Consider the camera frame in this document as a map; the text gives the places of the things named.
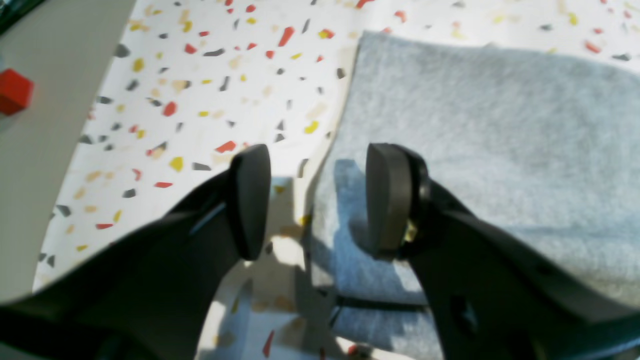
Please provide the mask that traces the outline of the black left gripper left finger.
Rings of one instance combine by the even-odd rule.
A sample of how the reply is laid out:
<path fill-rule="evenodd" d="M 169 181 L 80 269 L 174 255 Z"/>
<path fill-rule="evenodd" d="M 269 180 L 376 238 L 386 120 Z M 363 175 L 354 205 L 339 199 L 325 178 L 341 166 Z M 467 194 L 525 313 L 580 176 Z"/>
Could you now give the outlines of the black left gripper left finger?
<path fill-rule="evenodd" d="M 163 217 L 1 305 L 1 342 L 48 360 L 192 360 L 224 276 L 258 259 L 270 153 L 253 145 Z"/>

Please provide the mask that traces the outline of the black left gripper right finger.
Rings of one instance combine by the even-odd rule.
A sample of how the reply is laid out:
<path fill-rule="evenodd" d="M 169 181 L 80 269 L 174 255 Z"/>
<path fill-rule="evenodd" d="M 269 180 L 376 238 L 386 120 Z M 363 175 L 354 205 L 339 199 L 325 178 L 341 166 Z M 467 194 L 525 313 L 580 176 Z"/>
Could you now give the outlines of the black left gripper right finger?
<path fill-rule="evenodd" d="M 639 311 L 478 218 L 391 143 L 366 151 L 365 250 L 407 260 L 446 360 L 637 360 Z"/>

